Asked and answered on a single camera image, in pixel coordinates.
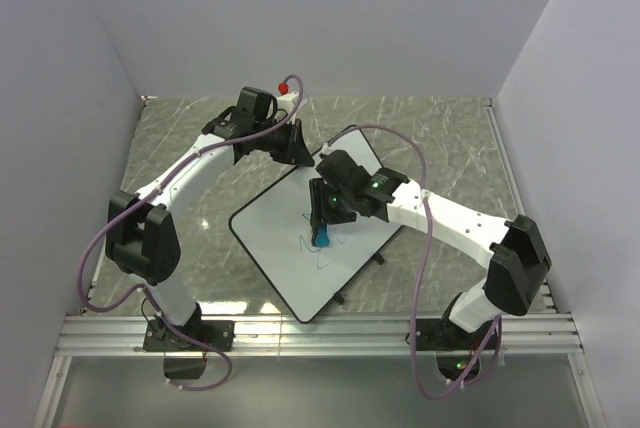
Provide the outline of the blue bone-shaped whiteboard eraser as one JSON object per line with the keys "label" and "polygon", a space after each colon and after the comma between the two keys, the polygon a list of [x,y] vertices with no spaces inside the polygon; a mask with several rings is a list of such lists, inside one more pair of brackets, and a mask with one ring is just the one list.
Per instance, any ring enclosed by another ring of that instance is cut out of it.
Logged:
{"label": "blue bone-shaped whiteboard eraser", "polygon": [[330,245],[329,230],[326,224],[312,229],[311,243],[316,248],[326,248]]}

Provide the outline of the white whiteboard black frame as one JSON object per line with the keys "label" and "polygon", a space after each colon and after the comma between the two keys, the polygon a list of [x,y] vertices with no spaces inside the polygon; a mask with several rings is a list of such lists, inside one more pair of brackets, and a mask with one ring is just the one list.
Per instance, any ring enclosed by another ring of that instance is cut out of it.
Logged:
{"label": "white whiteboard black frame", "polygon": [[311,322],[400,230],[376,218],[328,229],[329,245],[311,243],[309,181],[294,168],[229,219],[229,228],[300,323]]}

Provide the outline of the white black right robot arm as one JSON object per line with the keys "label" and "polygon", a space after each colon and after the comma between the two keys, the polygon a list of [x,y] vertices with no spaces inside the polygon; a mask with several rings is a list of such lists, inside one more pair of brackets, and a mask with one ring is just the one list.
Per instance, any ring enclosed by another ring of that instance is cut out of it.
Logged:
{"label": "white black right robot arm", "polygon": [[480,344],[497,316],[524,316],[551,268],[551,259],[534,220],[512,220],[472,210],[422,189],[386,167],[369,173],[344,150],[325,150],[310,182],[312,235],[322,225],[359,217],[396,223],[433,236],[486,271],[485,278],[454,297],[442,318],[416,325],[416,344],[424,350],[455,351]]}

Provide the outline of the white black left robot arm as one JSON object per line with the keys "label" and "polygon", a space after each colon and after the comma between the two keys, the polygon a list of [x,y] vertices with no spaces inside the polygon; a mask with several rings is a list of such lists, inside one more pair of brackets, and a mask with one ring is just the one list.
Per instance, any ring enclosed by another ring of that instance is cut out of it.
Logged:
{"label": "white black left robot arm", "polygon": [[189,150],[153,182],[134,193],[120,191],[109,204],[105,254],[129,275],[154,307],[156,320],[180,350],[206,340],[200,305],[177,267],[181,246],[175,221],[229,168],[254,151],[273,161],[311,167],[298,110],[308,98],[279,86],[280,96],[252,87],[206,123]]}

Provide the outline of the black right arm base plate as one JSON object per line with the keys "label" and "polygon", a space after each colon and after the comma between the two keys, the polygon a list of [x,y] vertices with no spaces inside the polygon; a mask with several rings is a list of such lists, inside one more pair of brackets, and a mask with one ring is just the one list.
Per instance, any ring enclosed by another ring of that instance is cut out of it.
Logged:
{"label": "black right arm base plate", "polygon": [[444,319],[418,318],[416,320],[417,351],[472,351],[476,350],[485,335],[491,332],[486,349],[494,349],[498,343],[495,329],[490,329],[491,321],[484,323],[478,330],[468,333],[457,325]]}

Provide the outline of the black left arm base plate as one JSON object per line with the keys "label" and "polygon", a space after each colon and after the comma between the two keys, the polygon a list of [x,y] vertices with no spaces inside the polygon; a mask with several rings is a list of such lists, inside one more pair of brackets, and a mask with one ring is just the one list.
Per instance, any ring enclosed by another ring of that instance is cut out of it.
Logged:
{"label": "black left arm base plate", "polygon": [[197,340],[201,344],[229,352],[232,348],[235,323],[231,320],[205,320],[195,328],[186,330],[176,327],[183,333],[177,335],[159,319],[151,320],[146,329],[142,350],[144,352],[186,352],[201,350],[199,344],[193,344],[185,337]]}

